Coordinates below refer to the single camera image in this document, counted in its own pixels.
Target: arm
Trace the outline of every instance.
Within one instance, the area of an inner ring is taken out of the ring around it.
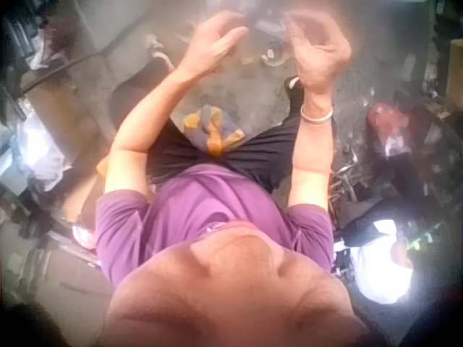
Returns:
[[[150,147],[178,102],[247,33],[246,27],[237,26],[240,20],[240,14],[223,11],[201,24],[179,67],[129,113],[111,146],[105,193],[128,189],[148,194]]]
[[[148,151],[193,83],[187,73],[175,70],[130,112],[111,146],[105,193],[129,189],[148,195]]]
[[[313,46],[305,37],[307,21],[321,25],[323,45]],[[332,111],[332,90],[337,74],[349,61],[351,50],[337,24],[316,11],[285,16],[300,81],[305,89],[303,112],[322,119]],[[334,155],[331,120],[314,124],[301,118],[293,155],[292,189],[288,206],[312,204],[328,209],[328,183]]]

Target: forearm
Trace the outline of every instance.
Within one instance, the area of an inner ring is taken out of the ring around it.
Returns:
[[[171,112],[193,86],[195,79],[175,70],[129,113],[122,123],[111,151],[147,153]]]
[[[305,115],[312,119],[322,119],[331,111],[331,98],[315,97],[306,92],[304,105]],[[328,209],[328,182],[332,161],[331,121],[312,124],[301,119],[294,146],[289,207],[311,204]]]
[[[304,113],[312,119],[321,119],[332,109],[331,94],[305,93]],[[316,172],[329,176],[333,162],[333,130],[331,121],[312,124],[301,118],[294,145],[293,169]]]

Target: wrist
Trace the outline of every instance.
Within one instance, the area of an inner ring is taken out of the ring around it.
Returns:
[[[326,117],[333,110],[331,91],[314,93],[308,90],[304,94],[304,113],[312,119]]]
[[[193,72],[181,66],[176,68],[169,75],[169,78],[172,80],[175,80],[176,82],[179,82],[182,84],[190,84],[190,85],[195,84],[200,79],[196,74],[194,74]]]

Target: cable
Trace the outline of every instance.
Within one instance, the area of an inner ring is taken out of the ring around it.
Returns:
[[[133,22],[128,24],[122,31],[116,35],[116,37],[106,45],[103,49],[100,51],[96,51],[93,53],[90,53],[86,56],[81,56],[80,58],[71,60],[67,62],[65,65],[61,65],[60,67],[57,67],[54,70],[51,70],[47,74],[43,75],[42,77],[39,77],[36,80],[33,80],[31,83],[27,84],[19,94],[19,97],[24,96],[24,94],[30,92],[32,89],[37,87],[38,85],[42,84],[45,82],[47,79],[50,77],[54,76],[55,74],[58,74],[61,71],[64,71],[70,67],[73,67],[74,65],[77,65],[79,63],[82,63],[83,61],[86,61],[88,59],[91,59],[96,56],[106,56],[109,53],[111,53],[119,44],[121,41],[123,41],[136,27],[138,27],[145,19],[146,17],[150,16],[154,8],[149,9],[148,11],[144,12],[142,15],[140,15],[138,18],[136,18]]]

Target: purple shirt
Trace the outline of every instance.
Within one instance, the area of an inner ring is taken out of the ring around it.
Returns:
[[[281,246],[331,269],[333,233],[324,209],[296,205],[282,211],[263,188],[221,166],[186,170],[151,204],[139,192],[119,190],[102,196],[96,209],[96,249],[114,285],[161,250],[231,220],[247,220]]]

